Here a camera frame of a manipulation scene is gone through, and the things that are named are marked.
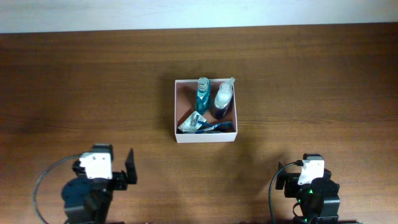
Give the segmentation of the blue disposable razor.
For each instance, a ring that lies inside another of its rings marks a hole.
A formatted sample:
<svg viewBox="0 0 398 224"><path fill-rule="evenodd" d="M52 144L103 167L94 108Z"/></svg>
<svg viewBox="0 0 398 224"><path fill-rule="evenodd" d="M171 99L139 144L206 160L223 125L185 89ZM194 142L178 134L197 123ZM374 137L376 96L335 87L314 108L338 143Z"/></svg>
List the blue disposable razor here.
<svg viewBox="0 0 398 224"><path fill-rule="evenodd" d="M195 134L200 134L200 133L206 133L206 132L211 132L211 131L224 131L225 129L230 128L231 123L230 122L222 122L218 124L211 124L207 123L206 121L201 120L201 116L199 114L196 114L193 117L193 123L194 126L200 125L200 128L195 130L193 133Z"/></svg>

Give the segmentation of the green white soap bar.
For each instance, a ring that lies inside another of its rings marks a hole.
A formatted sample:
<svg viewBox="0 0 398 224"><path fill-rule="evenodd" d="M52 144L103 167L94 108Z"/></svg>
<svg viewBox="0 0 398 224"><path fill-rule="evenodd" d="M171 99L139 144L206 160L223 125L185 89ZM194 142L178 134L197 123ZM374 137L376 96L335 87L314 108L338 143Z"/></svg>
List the green white soap bar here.
<svg viewBox="0 0 398 224"><path fill-rule="evenodd" d="M206 123L207 120L197 111L194 111L179 127L178 130L180 130L183 133L188 133L192 131L198 131L201 127L202 124L200 123L204 122Z"/></svg>

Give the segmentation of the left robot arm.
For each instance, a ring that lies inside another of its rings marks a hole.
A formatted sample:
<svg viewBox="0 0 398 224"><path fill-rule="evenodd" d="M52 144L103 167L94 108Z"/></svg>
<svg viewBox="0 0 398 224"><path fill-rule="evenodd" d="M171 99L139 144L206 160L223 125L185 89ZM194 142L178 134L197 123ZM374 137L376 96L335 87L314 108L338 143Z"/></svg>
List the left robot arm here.
<svg viewBox="0 0 398 224"><path fill-rule="evenodd" d="M125 170L114 172L111 144L95 144L72 165L76 178L62 189L67 223L106 223L115 191L137 184L134 151L129 150Z"/></svg>

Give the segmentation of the blue white toothbrush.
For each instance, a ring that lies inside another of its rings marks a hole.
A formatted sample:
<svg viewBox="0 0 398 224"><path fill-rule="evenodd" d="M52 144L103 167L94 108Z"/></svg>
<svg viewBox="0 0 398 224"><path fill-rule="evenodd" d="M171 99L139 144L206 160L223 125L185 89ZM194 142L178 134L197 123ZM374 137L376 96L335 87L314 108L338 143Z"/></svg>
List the blue white toothbrush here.
<svg viewBox="0 0 398 224"><path fill-rule="evenodd" d="M222 132L226 132L227 130L233 128L233 122L232 121L225 121L225 122L217 123L217 124L206 123L204 121L199 121L198 123L205 127L203 129L197 130L199 132L207 132L207 131L222 131Z"/></svg>

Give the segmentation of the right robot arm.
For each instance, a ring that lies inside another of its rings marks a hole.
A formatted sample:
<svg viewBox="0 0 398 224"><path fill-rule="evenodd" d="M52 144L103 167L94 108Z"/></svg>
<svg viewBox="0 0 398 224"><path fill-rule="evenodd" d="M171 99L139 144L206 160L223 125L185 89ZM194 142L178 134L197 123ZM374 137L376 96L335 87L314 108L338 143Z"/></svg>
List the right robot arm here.
<svg viewBox="0 0 398 224"><path fill-rule="evenodd" d="M270 186L282 190L284 197L296 199L292 208L299 207L302 214L294 212L293 223L338 223L340 185L332 181L323 156L304 154L286 165L278 163Z"/></svg>

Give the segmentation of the teal mouthwash bottle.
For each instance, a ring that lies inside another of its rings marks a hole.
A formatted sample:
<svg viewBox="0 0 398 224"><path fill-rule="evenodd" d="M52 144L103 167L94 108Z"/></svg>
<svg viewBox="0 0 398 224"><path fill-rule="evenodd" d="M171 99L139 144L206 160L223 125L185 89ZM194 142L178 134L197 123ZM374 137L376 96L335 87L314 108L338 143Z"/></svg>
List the teal mouthwash bottle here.
<svg viewBox="0 0 398 224"><path fill-rule="evenodd" d="M205 114L208 110L208 104L211 92L211 82L206 77L198 79L196 93L196 111L199 114Z"/></svg>

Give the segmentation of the green toothpaste tube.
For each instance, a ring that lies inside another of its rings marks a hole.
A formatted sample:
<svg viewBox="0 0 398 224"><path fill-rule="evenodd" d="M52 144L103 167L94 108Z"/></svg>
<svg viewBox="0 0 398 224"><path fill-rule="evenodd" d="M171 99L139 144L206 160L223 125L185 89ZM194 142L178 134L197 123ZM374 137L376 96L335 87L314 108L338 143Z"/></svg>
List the green toothpaste tube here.
<svg viewBox="0 0 398 224"><path fill-rule="evenodd" d="M225 133L225 132L222 132L222 131L207 131L207 132L195 131L195 132L189 132L189 133L185 133L185 134L220 134L220 133Z"/></svg>

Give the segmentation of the clear pump soap bottle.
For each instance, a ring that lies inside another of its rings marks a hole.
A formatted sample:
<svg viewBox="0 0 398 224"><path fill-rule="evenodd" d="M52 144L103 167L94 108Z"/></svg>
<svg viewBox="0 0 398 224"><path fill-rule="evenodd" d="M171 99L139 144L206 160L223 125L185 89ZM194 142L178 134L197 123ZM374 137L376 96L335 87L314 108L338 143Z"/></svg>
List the clear pump soap bottle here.
<svg viewBox="0 0 398 224"><path fill-rule="evenodd" d="M223 82L215 96L213 114L216 119L223 118L229 108L233 96L233 84L235 78L231 77L229 80Z"/></svg>

